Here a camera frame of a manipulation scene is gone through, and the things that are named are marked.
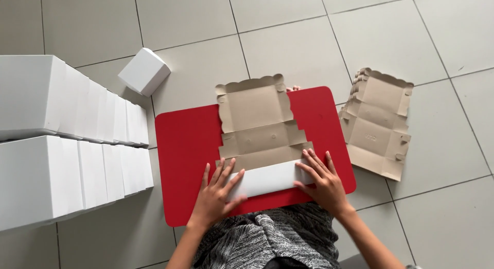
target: tile floor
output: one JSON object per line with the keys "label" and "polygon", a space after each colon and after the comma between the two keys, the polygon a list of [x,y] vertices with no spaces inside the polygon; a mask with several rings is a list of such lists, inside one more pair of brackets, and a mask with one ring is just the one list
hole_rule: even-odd
{"label": "tile floor", "polygon": [[[355,168],[349,199],[407,264],[494,267],[494,0],[0,0],[0,54],[55,54],[148,110],[156,187],[94,212],[0,235],[1,268],[164,268],[154,117],[215,102],[213,86],[282,73],[345,102],[374,69],[414,82],[400,183]],[[117,73],[142,46],[173,71],[152,98]],[[357,253],[340,234],[340,259]]]}

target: red board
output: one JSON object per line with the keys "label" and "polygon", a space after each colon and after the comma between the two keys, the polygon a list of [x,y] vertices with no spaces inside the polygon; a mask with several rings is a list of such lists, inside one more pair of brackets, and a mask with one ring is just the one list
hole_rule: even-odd
{"label": "red board", "polygon": [[[305,130],[319,159],[329,150],[345,192],[355,190],[355,177],[346,150],[332,93],[327,87],[289,92],[290,108],[299,129]],[[157,151],[160,161],[166,223],[184,226],[194,208],[206,163],[209,179],[219,160],[221,120],[218,104],[160,114],[156,117]],[[297,188],[249,198],[230,214],[238,215],[310,201]]]}

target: stack of flat cardboard blanks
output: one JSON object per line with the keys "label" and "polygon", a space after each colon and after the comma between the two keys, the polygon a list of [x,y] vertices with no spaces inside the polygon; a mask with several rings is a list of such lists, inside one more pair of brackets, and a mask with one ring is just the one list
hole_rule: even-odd
{"label": "stack of flat cardboard blanks", "polygon": [[231,197],[288,189],[293,180],[311,182],[294,165],[313,146],[293,119],[281,74],[218,85],[216,94],[223,130],[220,157],[225,166],[236,159],[232,176],[245,169]]}
{"label": "stack of flat cardboard blanks", "polygon": [[352,164],[400,181],[410,138],[406,125],[413,84],[363,68],[339,112]]}

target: finger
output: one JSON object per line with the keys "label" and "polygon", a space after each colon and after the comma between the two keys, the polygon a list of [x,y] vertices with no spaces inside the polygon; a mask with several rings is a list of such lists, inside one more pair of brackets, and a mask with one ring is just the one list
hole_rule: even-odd
{"label": "finger", "polygon": [[309,188],[308,186],[301,183],[300,181],[294,181],[293,185],[314,199],[314,195],[315,195],[315,191],[316,191],[315,189]]}
{"label": "finger", "polygon": [[310,156],[309,152],[306,151],[305,149],[302,151],[305,159],[307,160],[307,162],[309,162],[309,165],[314,168],[314,170],[319,174],[319,176],[323,176],[325,171],[323,170],[323,168],[321,168],[321,166],[319,166],[319,164],[316,162],[316,160],[314,160],[312,158],[312,156]]}
{"label": "finger", "polygon": [[202,175],[201,190],[207,187],[207,176],[209,176],[209,167],[209,163],[207,163],[206,168],[204,169],[204,174]]}
{"label": "finger", "polygon": [[312,148],[310,148],[307,152],[309,152],[309,155],[316,161],[316,163],[326,172],[326,173],[329,173],[330,171],[328,170],[328,168],[326,167],[326,165],[324,165],[324,163],[319,159],[319,157],[317,157],[316,155],[316,152],[314,152],[312,150]]}
{"label": "finger", "polygon": [[221,170],[223,170],[223,165],[225,165],[225,158],[221,158],[219,160],[219,164],[216,167],[216,171],[214,171],[213,177],[211,177],[211,181],[209,182],[209,185],[214,185],[218,181],[218,177],[221,173]]}
{"label": "finger", "polygon": [[223,187],[225,185],[226,178],[230,175],[230,172],[232,171],[234,165],[235,165],[235,158],[232,158],[230,160],[230,164],[228,164],[225,170],[220,174],[218,178],[218,182],[216,182],[215,185],[219,185],[220,187]]}
{"label": "finger", "polygon": [[312,178],[312,181],[314,183],[318,183],[321,180],[321,176],[319,176],[317,172],[314,171],[314,169],[312,169],[311,167],[299,162],[295,163],[295,165],[304,170],[309,175],[309,177]]}
{"label": "finger", "polygon": [[333,159],[331,158],[330,152],[326,151],[326,160],[328,161],[328,169],[332,174],[338,176],[336,169],[334,168]]}
{"label": "finger", "polygon": [[230,194],[230,192],[232,191],[233,187],[235,187],[235,185],[237,185],[237,183],[242,179],[242,177],[244,177],[244,173],[245,173],[245,170],[242,169],[241,171],[239,171],[239,173],[234,177],[232,178],[226,185],[225,185],[225,192],[226,194]]}
{"label": "finger", "polygon": [[223,215],[226,216],[228,213],[230,213],[233,209],[235,209],[240,203],[243,203],[247,200],[247,196],[241,195],[237,197],[236,199],[232,200],[231,202],[227,203],[225,205],[225,208],[223,209]]}

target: hand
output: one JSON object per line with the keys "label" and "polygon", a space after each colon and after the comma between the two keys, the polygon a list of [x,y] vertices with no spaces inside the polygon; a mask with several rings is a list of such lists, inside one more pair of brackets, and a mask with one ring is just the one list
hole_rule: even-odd
{"label": "hand", "polygon": [[298,91],[300,88],[299,86],[293,86],[293,88],[287,88],[287,92],[293,92],[293,91]]}
{"label": "hand", "polygon": [[308,151],[304,149],[302,153],[310,166],[303,163],[296,163],[296,165],[312,178],[316,184],[316,188],[307,187],[299,181],[294,181],[293,184],[311,196],[314,201],[328,210],[337,219],[347,212],[355,211],[355,208],[346,200],[345,190],[341,184],[341,179],[334,169],[330,152],[326,151],[329,168],[319,160],[312,149]]}
{"label": "hand", "polygon": [[201,230],[208,230],[213,224],[219,222],[222,218],[226,217],[233,209],[235,209],[240,203],[247,200],[246,196],[240,196],[233,201],[226,203],[226,199],[230,191],[235,187],[242,177],[245,170],[242,169],[232,180],[226,185],[226,179],[232,171],[233,165],[235,165],[235,158],[232,158],[230,164],[225,168],[223,172],[223,165],[225,164],[225,158],[222,158],[216,171],[211,178],[211,182],[207,185],[207,176],[209,175],[209,163],[206,164],[204,175],[202,176],[201,190],[197,196],[197,201],[190,216],[188,227],[200,228]]}

